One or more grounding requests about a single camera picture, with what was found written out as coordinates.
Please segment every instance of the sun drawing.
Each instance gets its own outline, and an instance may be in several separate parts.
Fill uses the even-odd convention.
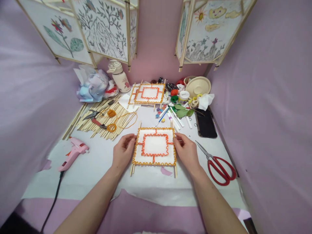
[[[202,20],[204,19],[204,16],[206,16],[206,11],[203,11],[202,8],[200,8],[198,11],[195,12],[195,19],[196,19],[196,22],[197,25],[199,24],[199,22],[202,22]]]

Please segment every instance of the hand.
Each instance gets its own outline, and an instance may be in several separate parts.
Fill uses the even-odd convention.
[[[136,137],[134,134],[124,135],[114,146],[112,168],[118,169],[120,172],[125,170],[131,159]]]
[[[186,135],[176,133],[173,143],[178,152],[179,158],[190,174],[197,172],[201,166],[198,161],[196,143],[191,141]]]

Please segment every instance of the wire cutters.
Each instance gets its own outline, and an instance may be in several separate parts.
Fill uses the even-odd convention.
[[[99,114],[100,112],[99,111],[95,111],[95,110],[92,110],[92,109],[89,109],[89,111],[92,111],[93,113],[86,116],[83,120],[86,120],[86,119],[91,119],[92,123],[98,125],[100,128],[104,128],[106,129],[106,126],[105,124],[101,124],[99,121],[97,121],[95,119],[95,117],[97,116],[97,114]]]
[[[226,160],[224,160],[223,158],[219,158],[219,157],[216,157],[216,156],[212,156],[211,154],[209,154],[205,148],[200,144],[198,143],[197,141],[195,141],[197,143],[197,145],[199,146],[199,148],[204,152],[204,154],[206,155],[206,158],[208,160],[208,170],[209,170],[209,173],[211,175],[211,177],[214,179],[214,181],[218,184],[218,185],[221,185],[221,186],[226,186],[230,183],[231,180],[234,180],[236,178],[236,171],[234,169],[234,167],[228,163]],[[223,162],[225,162],[231,169],[232,171],[232,176],[229,176],[229,174],[227,173],[227,171],[224,169],[224,167],[221,165],[221,163],[218,161],[218,160],[221,160]],[[213,176],[213,174],[211,173],[211,169],[210,169],[210,166],[212,166],[216,171],[217,173],[222,176],[222,178],[225,179],[225,182],[224,183],[220,183],[219,181],[216,180],[216,178]]]

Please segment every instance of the white tablecloth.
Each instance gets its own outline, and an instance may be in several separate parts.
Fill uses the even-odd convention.
[[[154,112],[152,107],[141,106],[137,114],[137,122],[129,129],[124,129],[114,141],[105,140],[98,135],[90,138],[92,132],[86,133],[77,131],[76,129],[74,130],[71,136],[82,140],[88,145],[90,152],[89,154],[79,155],[70,169],[65,172],[59,191],[59,198],[82,200],[111,166],[113,147],[121,136],[128,133],[137,134],[140,121],[142,121],[142,127],[155,127],[159,120],[155,118],[156,110]],[[165,116],[164,118],[165,122],[159,123],[157,127],[170,126],[168,117]],[[194,126],[196,123],[195,114],[191,118],[193,129],[189,128],[186,119],[183,118],[184,127],[181,128],[180,132],[187,135],[193,141],[197,140],[213,156],[222,157],[230,162],[230,158],[221,139],[219,137],[216,139],[199,137],[197,127]],[[66,158],[65,155],[70,150],[71,143],[69,140],[60,140],[57,143],[48,157],[52,161],[51,168],[40,171],[33,177],[23,198],[54,198],[59,181],[59,171],[57,168],[62,165]],[[201,166],[211,178],[204,153],[198,147],[197,151]],[[179,159],[177,160],[177,178],[174,178],[174,173],[171,176],[162,174],[160,168],[159,166],[136,166],[135,173],[130,177],[130,167],[128,167],[119,182],[114,198],[119,195],[121,189],[125,189],[129,194],[160,205],[197,206],[190,176],[181,161]],[[174,172],[173,167],[165,168],[168,171]],[[215,174],[215,177],[222,180],[218,174]],[[231,181],[225,187],[219,186],[216,183],[215,185],[231,207],[248,210],[244,203],[238,180]]]

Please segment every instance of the artificial leaf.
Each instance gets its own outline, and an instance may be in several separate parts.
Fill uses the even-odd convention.
[[[71,51],[82,51],[84,49],[84,44],[82,40],[78,38],[72,38],[71,39]]]
[[[188,111],[189,111],[189,110],[178,110],[178,111],[176,112],[176,115],[177,115],[178,118],[182,118],[182,117],[186,116],[186,114],[188,113]]]
[[[183,107],[183,106],[181,106],[181,105],[175,105],[175,108],[176,108],[177,110],[185,110],[185,109],[186,109],[185,107]]]
[[[186,116],[191,117],[194,114],[194,110],[189,110]]]
[[[68,48],[61,42],[61,40],[58,38],[58,36],[49,28],[47,28],[46,26],[43,26],[45,28],[45,31],[47,32],[47,34],[57,43],[59,44],[61,47],[65,48],[68,50]]]

